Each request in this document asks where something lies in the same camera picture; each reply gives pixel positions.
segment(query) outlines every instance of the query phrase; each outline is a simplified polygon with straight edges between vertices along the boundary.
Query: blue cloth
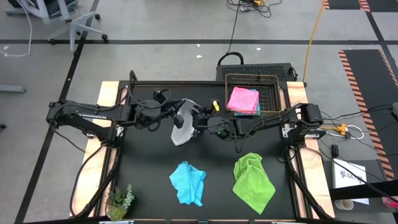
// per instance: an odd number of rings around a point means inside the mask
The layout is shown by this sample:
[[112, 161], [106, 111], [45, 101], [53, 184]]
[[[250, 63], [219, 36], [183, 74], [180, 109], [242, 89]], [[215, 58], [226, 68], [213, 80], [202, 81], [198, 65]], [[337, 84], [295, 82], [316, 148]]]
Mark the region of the blue cloth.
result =
[[177, 198], [181, 204], [190, 205], [192, 202], [201, 207], [201, 196], [205, 186], [206, 172], [194, 168], [187, 161], [183, 161], [170, 175], [173, 187], [177, 190]]
[[235, 112], [234, 116], [259, 116], [261, 114], [260, 112], [260, 101], [257, 102], [257, 110], [258, 112], [253, 112], [251, 114], [244, 114], [244, 113], [239, 113], [239, 112]]

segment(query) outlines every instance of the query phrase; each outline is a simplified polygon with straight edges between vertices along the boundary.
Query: wooden frame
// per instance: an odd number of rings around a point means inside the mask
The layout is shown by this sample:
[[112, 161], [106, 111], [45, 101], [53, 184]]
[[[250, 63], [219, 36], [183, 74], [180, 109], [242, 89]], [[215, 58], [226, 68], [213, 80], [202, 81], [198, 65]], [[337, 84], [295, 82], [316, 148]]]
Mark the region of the wooden frame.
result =
[[[99, 97], [97, 104], [102, 106], [112, 106], [115, 104], [116, 97], [118, 95], [119, 82], [103, 82], [101, 90], [99, 92]], [[304, 85], [302, 82], [287, 82], [290, 104], [295, 105], [297, 103], [308, 103], [307, 96], [305, 94]], [[283, 91], [280, 91], [282, 109], [286, 107], [284, 105], [284, 95]], [[110, 121], [94, 119], [94, 123], [101, 126], [110, 126]], [[318, 142], [315, 139], [306, 139], [305, 143], [308, 148], [318, 150]], [[86, 152], [84, 159], [87, 159], [92, 153], [100, 147], [100, 142], [98, 139], [89, 139], [87, 142]], [[80, 212], [84, 206], [90, 201], [95, 191], [98, 189], [101, 173], [103, 169], [103, 163], [105, 159], [105, 148], [103, 148], [97, 155], [95, 155], [86, 166], [83, 168], [77, 186], [76, 191], [73, 196], [72, 208], [75, 213]], [[112, 167], [114, 155], [116, 150], [113, 149], [111, 152], [111, 160], [109, 163], [109, 169]], [[301, 149], [302, 165], [304, 169], [305, 181], [307, 183], [307, 188], [317, 200], [317, 202], [322, 206], [324, 211], [327, 212], [331, 217], [335, 217], [333, 211], [333, 206], [330, 200], [329, 188], [326, 182], [325, 172], [323, 170], [322, 159], [319, 154], [313, 151]], [[297, 165], [293, 162], [293, 166], [297, 170]], [[106, 215], [105, 213], [105, 202], [108, 198], [110, 186], [107, 187], [105, 193], [103, 194], [101, 210], [99, 215]], [[300, 216], [306, 218], [307, 214], [305, 212], [303, 195], [300, 189], [296, 186], [298, 207], [300, 211]], [[312, 215], [314, 218], [318, 218], [315, 212], [312, 210]]]

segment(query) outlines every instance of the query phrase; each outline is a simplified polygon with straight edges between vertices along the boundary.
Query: white cylinder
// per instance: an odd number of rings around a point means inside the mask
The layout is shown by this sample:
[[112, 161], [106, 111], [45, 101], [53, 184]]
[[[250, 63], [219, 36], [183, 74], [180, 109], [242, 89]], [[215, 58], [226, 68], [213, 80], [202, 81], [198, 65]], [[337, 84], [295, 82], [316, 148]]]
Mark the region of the white cylinder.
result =
[[354, 202], [350, 199], [335, 200], [335, 205], [341, 210], [351, 210], [354, 208]]

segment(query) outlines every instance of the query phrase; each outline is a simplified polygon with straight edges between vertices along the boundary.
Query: orange and black stripe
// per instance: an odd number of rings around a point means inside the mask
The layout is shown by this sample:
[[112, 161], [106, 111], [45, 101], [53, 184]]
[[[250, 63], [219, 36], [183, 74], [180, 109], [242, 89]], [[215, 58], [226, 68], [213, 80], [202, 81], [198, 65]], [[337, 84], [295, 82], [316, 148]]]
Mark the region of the orange and black stripe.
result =
[[367, 113], [368, 108], [366, 107], [366, 103], [362, 97], [361, 90], [359, 89], [359, 86], [355, 80], [353, 70], [351, 69], [351, 66], [349, 65], [347, 56], [344, 52], [344, 50], [339, 50], [338, 55], [340, 56], [340, 60], [343, 64], [344, 71], [346, 72], [349, 85], [351, 86], [351, 89], [354, 93], [356, 102], [358, 104], [359, 110], [363, 112], [362, 117], [365, 122], [365, 125], [369, 131], [369, 135], [372, 139], [373, 146], [376, 150], [377, 156], [381, 162], [382, 168], [384, 170], [384, 173], [387, 177], [387, 180], [394, 180], [394, 173], [392, 172], [392, 168], [390, 166], [390, 162], [388, 158], [386, 157], [386, 152], [384, 151], [383, 145], [381, 144], [381, 141], [379, 139], [379, 135], [377, 134], [376, 128], [373, 125], [373, 121], [371, 119], [371, 116], [369, 113]]
[[367, 0], [358, 0], [358, 2], [362, 10], [365, 10], [366, 12], [371, 11], [371, 8], [369, 7]]
[[323, 7], [324, 7], [325, 9], [330, 9], [329, 1], [328, 1], [328, 0], [325, 0], [325, 3], [323, 4]]
[[396, 76], [394, 75], [394, 72], [392, 72], [392, 69], [390, 67], [390, 64], [388, 63], [386, 57], [384, 56], [383, 52], [381, 50], [379, 50], [380, 56], [381, 58], [383, 58], [384, 63], [386, 64], [387, 70], [390, 73], [390, 76], [392, 78], [392, 81], [394, 82], [394, 84], [396, 85], [396, 87], [398, 88], [398, 81]]

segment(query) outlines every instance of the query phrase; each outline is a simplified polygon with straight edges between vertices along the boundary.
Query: microfiber cloth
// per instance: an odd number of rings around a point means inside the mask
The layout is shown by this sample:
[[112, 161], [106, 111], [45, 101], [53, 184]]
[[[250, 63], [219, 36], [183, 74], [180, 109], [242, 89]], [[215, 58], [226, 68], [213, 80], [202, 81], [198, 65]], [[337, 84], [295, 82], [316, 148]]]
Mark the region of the microfiber cloth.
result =
[[261, 113], [260, 113], [260, 103], [257, 101], [257, 108], [256, 108], [256, 110], [255, 111], [257, 111], [257, 112], [252, 112], [252, 113], [250, 113], [250, 114], [244, 114], [244, 113], [239, 113], [239, 112], [235, 112], [234, 113], [234, 116], [245, 116], [245, 115], [253, 115], [253, 116], [258, 116], [258, 115], [260, 115]]
[[177, 198], [181, 204], [190, 205], [192, 202], [201, 207], [201, 196], [205, 186], [205, 171], [200, 171], [183, 161], [170, 175], [173, 187], [177, 190]]
[[244, 114], [251, 114], [257, 110], [259, 102], [259, 92], [245, 88], [234, 87], [229, 98], [227, 108], [236, 110]]
[[262, 157], [248, 153], [241, 157], [234, 168], [235, 185], [232, 191], [258, 214], [264, 211], [275, 194], [275, 187], [261, 165]]

